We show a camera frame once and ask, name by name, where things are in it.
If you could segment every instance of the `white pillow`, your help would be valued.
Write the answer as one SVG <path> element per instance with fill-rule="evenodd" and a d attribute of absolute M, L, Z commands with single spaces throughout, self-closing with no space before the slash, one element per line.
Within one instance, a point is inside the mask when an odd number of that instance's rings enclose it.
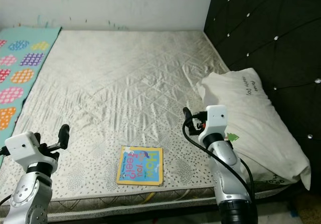
<path fill-rule="evenodd" d="M 219 75 L 197 83 L 205 106 L 223 104 L 228 110 L 226 133 L 234 149 L 276 175 L 310 189 L 308 158 L 288 131 L 253 68 Z"/>

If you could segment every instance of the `book cover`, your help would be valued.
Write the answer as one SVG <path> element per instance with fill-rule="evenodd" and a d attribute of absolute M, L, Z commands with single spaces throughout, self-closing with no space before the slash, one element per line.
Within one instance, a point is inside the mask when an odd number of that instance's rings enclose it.
<path fill-rule="evenodd" d="M 117 184 L 162 185 L 163 149 L 122 146 Z"/>

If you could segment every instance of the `teal mat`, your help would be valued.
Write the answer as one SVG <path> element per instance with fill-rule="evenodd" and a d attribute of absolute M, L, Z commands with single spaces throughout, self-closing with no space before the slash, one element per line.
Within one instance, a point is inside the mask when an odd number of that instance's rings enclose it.
<path fill-rule="evenodd" d="M 0 32 L 0 148 L 15 128 L 59 28 L 18 27 Z"/>

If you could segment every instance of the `mattress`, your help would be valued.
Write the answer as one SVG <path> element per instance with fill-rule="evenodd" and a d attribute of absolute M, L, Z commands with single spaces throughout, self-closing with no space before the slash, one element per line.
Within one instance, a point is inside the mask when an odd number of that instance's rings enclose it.
<path fill-rule="evenodd" d="M 212 71 L 228 68 L 202 32 L 62 31 L 14 131 L 39 132 L 50 145 L 62 124 L 71 127 L 49 221 L 215 203 L 208 158 L 182 135 L 182 109 L 204 109 L 195 84 Z M 117 185 L 122 145 L 162 147 L 163 186 Z M 0 199 L 21 175 L 5 158 Z M 261 184 L 257 197 L 284 188 Z"/>

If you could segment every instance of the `black tufted headboard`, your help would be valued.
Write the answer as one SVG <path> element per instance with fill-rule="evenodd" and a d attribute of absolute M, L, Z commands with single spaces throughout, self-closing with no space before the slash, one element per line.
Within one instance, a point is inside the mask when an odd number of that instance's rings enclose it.
<path fill-rule="evenodd" d="M 230 70 L 253 67 L 321 186 L 321 0 L 212 0 L 205 29 Z"/>

